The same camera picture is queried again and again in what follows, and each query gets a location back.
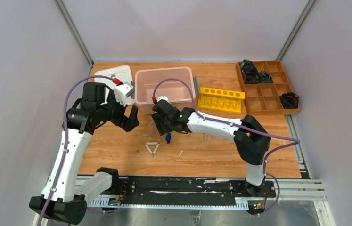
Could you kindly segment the clear syringe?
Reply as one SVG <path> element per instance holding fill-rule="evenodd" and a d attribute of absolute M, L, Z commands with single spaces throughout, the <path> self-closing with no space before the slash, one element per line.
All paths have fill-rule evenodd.
<path fill-rule="evenodd" d="M 163 138 L 163 136 L 158 136 L 158 135 L 153 135 L 153 134 L 148 134 L 148 133 L 141 133 L 141 132 L 138 132 L 137 135 L 143 136 L 143 137 L 156 138 L 156 139 L 161 139 L 161 138 Z"/>

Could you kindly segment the blue clip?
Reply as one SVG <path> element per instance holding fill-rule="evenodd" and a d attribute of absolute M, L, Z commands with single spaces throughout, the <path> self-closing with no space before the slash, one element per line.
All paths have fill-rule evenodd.
<path fill-rule="evenodd" d="M 166 136 L 165 136 L 165 140 L 166 140 L 166 143 L 169 144 L 171 142 L 171 133 L 168 133 Z"/>

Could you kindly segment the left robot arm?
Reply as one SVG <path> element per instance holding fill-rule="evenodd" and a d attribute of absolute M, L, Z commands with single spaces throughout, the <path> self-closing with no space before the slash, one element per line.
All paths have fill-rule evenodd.
<path fill-rule="evenodd" d="M 87 206 L 103 191 L 116 194 L 120 190 L 116 169 L 101 167 L 92 178 L 76 187 L 82 157 L 95 130 L 107 122 L 126 132 L 139 125 L 138 108 L 129 116 L 125 110 L 134 92 L 130 83 L 114 81 L 113 88 L 100 82 L 87 82 L 82 97 L 71 108 L 65 108 L 61 145 L 51 175 L 42 193 L 33 196 L 29 207 L 40 219 L 50 219 L 70 225 L 79 224 Z"/>

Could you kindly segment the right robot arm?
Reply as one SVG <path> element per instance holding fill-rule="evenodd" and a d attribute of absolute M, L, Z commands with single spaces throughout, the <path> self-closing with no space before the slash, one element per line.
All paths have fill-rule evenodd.
<path fill-rule="evenodd" d="M 263 193 L 264 156 L 271 138 L 266 136 L 266 130 L 253 116 L 227 119 L 189 107 L 179 110 L 166 100 L 156 102 L 152 110 L 152 119 L 160 135 L 172 131 L 182 134 L 205 133 L 232 141 L 240 158 L 246 162 L 247 174 L 242 190 L 253 197 Z"/>

